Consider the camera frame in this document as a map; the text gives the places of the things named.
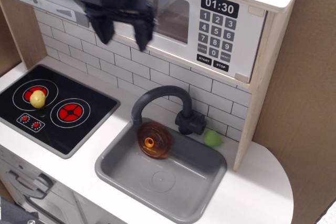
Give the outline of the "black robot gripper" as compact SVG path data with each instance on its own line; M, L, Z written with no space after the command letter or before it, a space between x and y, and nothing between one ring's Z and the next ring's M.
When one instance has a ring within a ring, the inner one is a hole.
M85 14L98 35L107 45L112 39L114 21L132 24L140 51L146 50L156 25L154 4L149 0L80 0Z

